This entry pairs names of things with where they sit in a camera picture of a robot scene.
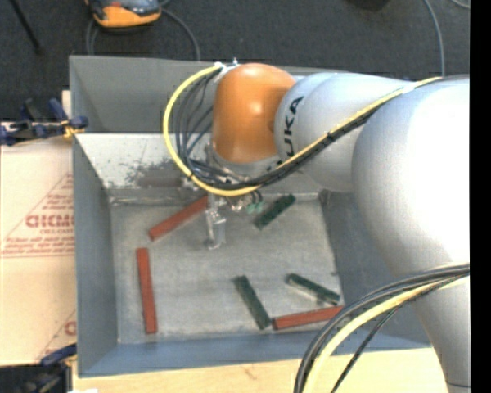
clamp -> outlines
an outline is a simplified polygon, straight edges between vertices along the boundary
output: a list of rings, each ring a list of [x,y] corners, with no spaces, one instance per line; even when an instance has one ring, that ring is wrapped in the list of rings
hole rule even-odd
[[[34,106],[32,99],[25,101],[20,109],[20,120],[8,126],[0,125],[0,145],[12,146],[19,142],[59,135],[64,138],[71,138],[76,133],[82,133],[89,125],[86,116],[69,118],[62,105],[55,98],[52,98],[48,105],[52,117],[50,121],[42,123],[35,119],[42,118],[42,115]]]

red stick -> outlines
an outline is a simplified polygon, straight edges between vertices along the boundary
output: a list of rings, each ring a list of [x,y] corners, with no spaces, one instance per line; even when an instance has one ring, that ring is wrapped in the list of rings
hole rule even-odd
[[[205,208],[207,208],[207,196],[203,196],[201,199],[193,202],[175,215],[171,215],[171,217],[168,219],[158,223],[155,227],[149,230],[149,237],[152,241],[154,241],[157,238],[164,236],[166,233],[171,232],[180,224],[186,222]]]
[[[295,328],[305,324],[330,320],[334,318],[341,310],[342,306],[337,305],[335,307],[326,307],[325,309],[307,311],[304,313],[288,314],[286,316],[274,318],[272,320],[272,325],[273,329],[275,330]]]
[[[149,266],[149,252],[145,247],[137,249],[137,263],[146,333],[156,333],[158,325],[156,323],[155,296],[153,295],[151,268]]]

gray carpet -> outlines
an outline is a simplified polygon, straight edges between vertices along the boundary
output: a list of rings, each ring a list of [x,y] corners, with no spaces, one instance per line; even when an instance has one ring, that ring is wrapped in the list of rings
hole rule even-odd
[[[192,30],[203,60],[330,67],[396,78],[470,73],[471,11],[451,0],[172,0],[167,8]],[[0,0],[0,120],[18,117],[32,97],[44,107],[69,85],[68,57],[85,53],[90,16],[83,0],[17,0],[43,54],[9,0]],[[194,57],[185,30],[167,16],[128,36],[99,34],[100,54]],[[38,368],[0,369],[0,392]]]

